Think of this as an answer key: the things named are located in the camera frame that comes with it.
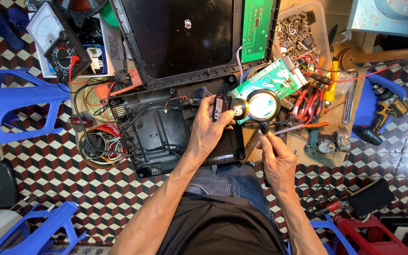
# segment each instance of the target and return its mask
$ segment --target blue wire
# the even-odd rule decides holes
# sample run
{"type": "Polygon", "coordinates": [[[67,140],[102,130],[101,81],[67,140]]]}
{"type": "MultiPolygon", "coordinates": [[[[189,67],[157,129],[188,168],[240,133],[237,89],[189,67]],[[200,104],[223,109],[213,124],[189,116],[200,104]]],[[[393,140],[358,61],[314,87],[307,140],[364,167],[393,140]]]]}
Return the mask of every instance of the blue wire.
{"type": "Polygon", "coordinates": [[[201,89],[204,90],[204,92],[205,92],[208,96],[211,96],[211,95],[207,92],[207,88],[206,88],[206,87],[202,87],[201,89]]]}

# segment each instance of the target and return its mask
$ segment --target yellow drill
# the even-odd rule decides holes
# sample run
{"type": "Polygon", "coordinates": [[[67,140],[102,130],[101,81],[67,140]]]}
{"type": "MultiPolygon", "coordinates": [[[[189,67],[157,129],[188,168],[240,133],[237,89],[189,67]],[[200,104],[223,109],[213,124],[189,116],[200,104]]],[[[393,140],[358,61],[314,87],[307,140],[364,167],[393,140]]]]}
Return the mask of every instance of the yellow drill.
{"type": "Polygon", "coordinates": [[[407,114],[408,104],[391,90],[384,88],[378,83],[373,83],[368,77],[366,78],[371,82],[371,89],[377,97],[377,115],[373,119],[371,126],[354,125],[352,131],[361,140],[370,144],[380,145],[382,143],[380,131],[387,123],[388,118],[390,116],[400,118],[407,114]]]}

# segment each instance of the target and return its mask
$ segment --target multimeter dial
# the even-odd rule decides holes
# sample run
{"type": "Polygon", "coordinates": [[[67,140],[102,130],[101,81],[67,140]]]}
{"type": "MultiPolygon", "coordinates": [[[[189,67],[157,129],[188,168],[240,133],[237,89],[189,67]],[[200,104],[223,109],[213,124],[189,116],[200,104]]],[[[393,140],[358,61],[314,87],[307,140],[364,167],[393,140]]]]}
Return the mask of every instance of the multimeter dial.
{"type": "Polygon", "coordinates": [[[60,43],[51,53],[51,61],[56,72],[67,73],[73,56],[72,50],[65,44],[60,43]]]}

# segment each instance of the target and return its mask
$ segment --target jeans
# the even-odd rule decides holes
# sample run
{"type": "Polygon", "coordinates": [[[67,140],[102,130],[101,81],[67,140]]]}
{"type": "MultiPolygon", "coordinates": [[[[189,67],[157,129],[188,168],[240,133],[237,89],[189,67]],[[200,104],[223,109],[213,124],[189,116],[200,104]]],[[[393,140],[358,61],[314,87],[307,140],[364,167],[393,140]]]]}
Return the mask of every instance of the jeans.
{"type": "Polygon", "coordinates": [[[275,218],[270,212],[270,203],[265,197],[264,189],[251,166],[235,163],[220,166],[216,171],[213,171],[209,166],[200,167],[191,178],[185,191],[196,194],[245,198],[268,219],[275,222],[275,218]]]}

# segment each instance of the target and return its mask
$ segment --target cardboard box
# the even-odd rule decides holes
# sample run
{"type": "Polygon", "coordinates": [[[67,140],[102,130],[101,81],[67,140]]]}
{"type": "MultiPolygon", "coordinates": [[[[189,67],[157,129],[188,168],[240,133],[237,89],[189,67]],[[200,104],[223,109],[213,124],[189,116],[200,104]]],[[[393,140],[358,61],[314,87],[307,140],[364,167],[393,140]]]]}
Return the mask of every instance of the cardboard box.
{"type": "MultiPolygon", "coordinates": [[[[122,35],[121,30],[117,27],[111,26],[105,19],[100,17],[100,14],[94,16],[100,19],[100,26],[102,29],[103,45],[105,46],[106,64],[108,73],[79,75],[78,78],[96,78],[113,76],[115,72],[124,69],[124,52],[122,49],[122,35]]],[[[48,66],[47,59],[40,54],[36,44],[38,53],[38,60],[40,62],[40,69],[44,78],[56,78],[56,74],[51,73],[48,66]]]]}

